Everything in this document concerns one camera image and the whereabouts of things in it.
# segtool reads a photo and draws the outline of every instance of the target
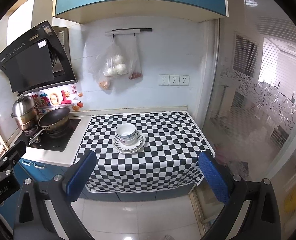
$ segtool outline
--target screw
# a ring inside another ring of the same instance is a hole
[[[239,175],[234,175],[233,177],[233,180],[235,180],[235,181],[241,181],[241,176],[239,176]]]
[[[54,176],[53,179],[55,181],[59,181],[60,179],[62,179],[62,175],[61,174],[58,174],[58,175]]]
[[[25,183],[26,185],[29,185],[31,182],[32,182],[32,179],[30,179],[30,178],[28,178],[28,179],[26,179],[26,180],[24,181],[24,183]]]
[[[270,180],[269,180],[269,179],[266,179],[266,178],[263,179],[263,182],[264,182],[266,185],[269,185],[269,184],[270,184]]]

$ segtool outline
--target stainless steel pot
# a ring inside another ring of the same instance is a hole
[[[40,119],[37,103],[31,96],[19,95],[18,100],[12,106],[11,117],[22,131],[28,131],[38,125]]]

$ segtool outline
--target black stovetop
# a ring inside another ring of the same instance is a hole
[[[23,132],[14,144],[19,141],[24,141],[27,147],[63,152],[80,121],[81,119],[70,119],[69,130],[59,138],[53,138],[44,131],[43,134],[40,135],[41,141],[39,143],[32,143],[29,145],[30,137],[26,136]]]

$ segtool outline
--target black range hood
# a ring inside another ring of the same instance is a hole
[[[0,70],[12,92],[29,93],[76,80],[71,63],[48,21],[21,35],[0,53]]]

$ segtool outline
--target white countertop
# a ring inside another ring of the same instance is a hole
[[[83,135],[90,123],[92,116],[71,117],[71,119],[81,119],[73,135],[71,136],[65,150],[63,152],[43,150],[27,147],[26,153],[22,158],[34,162],[47,163],[57,166],[70,167],[73,164],[75,155],[79,149]],[[20,136],[20,132],[12,141],[10,147],[14,145],[16,139]]]
[[[93,111],[79,111],[71,113],[71,119],[81,119],[73,135],[71,136],[65,150],[63,152],[42,150],[27,147],[26,153],[22,158],[33,162],[40,162],[46,164],[52,164],[57,166],[70,167],[78,152],[83,135],[85,134],[91,118],[95,115],[110,115],[110,114],[125,114],[125,113],[149,113],[149,112],[168,112],[168,111],[186,111],[186,106],[176,107],[157,107],[157,108],[127,108],[127,109],[110,109],[110,110],[93,110]],[[20,131],[16,136],[13,135],[9,141],[10,147],[14,145],[14,142],[20,136]]]

